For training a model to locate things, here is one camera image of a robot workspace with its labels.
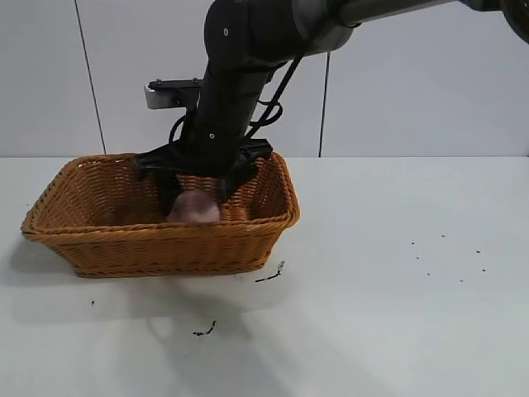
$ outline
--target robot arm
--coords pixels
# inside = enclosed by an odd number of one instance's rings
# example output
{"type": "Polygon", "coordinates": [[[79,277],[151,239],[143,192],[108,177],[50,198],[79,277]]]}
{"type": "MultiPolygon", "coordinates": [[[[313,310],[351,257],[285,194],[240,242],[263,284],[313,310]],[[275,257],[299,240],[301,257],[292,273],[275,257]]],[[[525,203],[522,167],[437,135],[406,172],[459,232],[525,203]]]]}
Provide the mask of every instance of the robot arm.
{"type": "MultiPolygon", "coordinates": [[[[503,10],[513,30],[529,42],[526,0],[462,0],[476,11],[503,10]]],[[[204,26],[209,58],[203,80],[156,80],[145,88],[149,108],[185,106],[180,138],[138,155],[142,171],[155,171],[160,197],[172,200],[182,188],[169,186],[174,173],[222,179],[224,199],[255,175],[254,161],[270,156],[266,140],[251,139],[279,105],[279,96],[299,61],[344,45],[363,22],[450,0],[216,0],[204,26]],[[263,116],[251,123],[263,87],[292,61],[263,116]]],[[[167,213],[168,204],[162,204],[167,213]]]]}

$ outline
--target white table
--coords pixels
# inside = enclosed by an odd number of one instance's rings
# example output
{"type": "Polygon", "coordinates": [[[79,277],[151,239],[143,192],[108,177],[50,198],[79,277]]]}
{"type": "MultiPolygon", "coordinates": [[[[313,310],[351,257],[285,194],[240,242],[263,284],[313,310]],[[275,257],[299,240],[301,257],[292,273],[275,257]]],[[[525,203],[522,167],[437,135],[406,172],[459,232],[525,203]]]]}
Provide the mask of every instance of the white table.
{"type": "Polygon", "coordinates": [[[292,159],[262,271],[132,280],[20,236],[65,162],[0,160],[0,395],[529,395],[529,159],[292,159]]]}

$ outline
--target white wall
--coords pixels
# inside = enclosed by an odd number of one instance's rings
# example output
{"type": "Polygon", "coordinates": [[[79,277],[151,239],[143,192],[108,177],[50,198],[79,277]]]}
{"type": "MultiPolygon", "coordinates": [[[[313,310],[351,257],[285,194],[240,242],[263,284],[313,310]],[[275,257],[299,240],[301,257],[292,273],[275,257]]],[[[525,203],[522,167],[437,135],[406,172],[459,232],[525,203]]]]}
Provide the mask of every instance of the white wall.
{"type": "Polygon", "coordinates": [[[323,155],[528,155],[529,46],[459,3],[361,26],[332,54],[323,155]]]}
{"type": "Polygon", "coordinates": [[[72,0],[0,2],[0,155],[102,145],[72,0]]]}
{"type": "MultiPolygon", "coordinates": [[[[203,22],[211,0],[79,0],[84,37],[109,152],[148,151],[166,143],[183,110],[147,109],[153,79],[202,78],[203,22]]],[[[303,61],[282,99],[285,114],[263,129],[283,155],[316,156],[326,58],[303,61]]],[[[269,98],[279,82],[264,92],[269,98]]]]}
{"type": "MultiPolygon", "coordinates": [[[[78,1],[108,151],[164,144],[182,111],[148,110],[143,84],[202,76],[211,0],[78,1]]],[[[302,62],[260,133],[284,155],[318,153],[325,67],[302,62]]],[[[0,155],[102,151],[74,0],[0,2],[0,85],[0,155]]],[[[529,47],[499,13],[370,22],[331,57],[323,155],[527,155],[528,93],[529,47]]]]}

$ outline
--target woven basket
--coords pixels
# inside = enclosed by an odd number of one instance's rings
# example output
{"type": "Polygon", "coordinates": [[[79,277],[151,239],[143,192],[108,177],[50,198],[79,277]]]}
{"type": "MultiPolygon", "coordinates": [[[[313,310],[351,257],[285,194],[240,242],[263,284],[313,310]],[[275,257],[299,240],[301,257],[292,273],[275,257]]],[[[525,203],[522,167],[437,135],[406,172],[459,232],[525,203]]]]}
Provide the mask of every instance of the woven basket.
{"type": "MultiPolygon", "coordinates": [[[[259,174],[222,206],[221,223],[167,223],[153,177],[139,181],[133,154],[68,163],[22,224],[82,277],[220,275],[261,268],[299,206],[280,155],[258,160],[259,174]]],[[[186,189],[213,192],[214,180],[181,176],[186,189]]]]}

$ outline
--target basket rim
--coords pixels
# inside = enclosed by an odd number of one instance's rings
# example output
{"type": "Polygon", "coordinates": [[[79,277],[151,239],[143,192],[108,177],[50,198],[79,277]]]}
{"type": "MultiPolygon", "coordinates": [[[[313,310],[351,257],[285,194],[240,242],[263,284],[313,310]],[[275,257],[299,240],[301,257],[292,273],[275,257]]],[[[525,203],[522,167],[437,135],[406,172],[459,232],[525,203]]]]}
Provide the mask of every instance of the basket rim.
{"type": "Polygon", "coordinates": [[[46,205],[53,199],[60,189],[60,186],[67,182],[68,175],[74,171],[76,167],[83,163],[91,161],[101,160],[129,160],[135,153],[123,153],[123,154],[112,154],[112,155],[86,155],[77,159],[69,161],[53,178],[48,184],[45,191],[33,204],[30,211],[27,213],[26,218],[21,225],[22,234],[31,239],[39,239],[39,237],[65,237],[65,236],[78,236],[86,237],[91,240],[90,237],[94,237],[96,240],[100,240],[103,235],[106,238],[115,237],[119,240],[125,236],[127,239],[134,238],[137,234],[138,237],[145,237],[145,232],[153,232],[159,235],[173,234],[171,232],[177,232],[180,236],[183,234],[195,235],[197,231],[203,235],[206,231],[213,234],[218,234],[220,231],[240,231],[241,229],[259,229],[260,232],[266,232],[267,229],[277,230],[278,227],[287,228],[291,227],[299,219],[300,210],[298,206],[298,200],[293,189],[293,185],[288,173],[287,165],[283,157],[277,153],[273,153],[270,160],[275,161],[279,170],[281,171],[281,179],[283,182],[283,189],[285,192],[285,198],[287,200],[287,211],[276,217],[270,218],[257,218],[248,221],[234,221],[225,222],[217,225],[185,225],[183,223],[138,223],[124,226],[86,226],[86,227],[39,227],[36,225],[39,213],[41,209],[45,208],[46,205]]]}

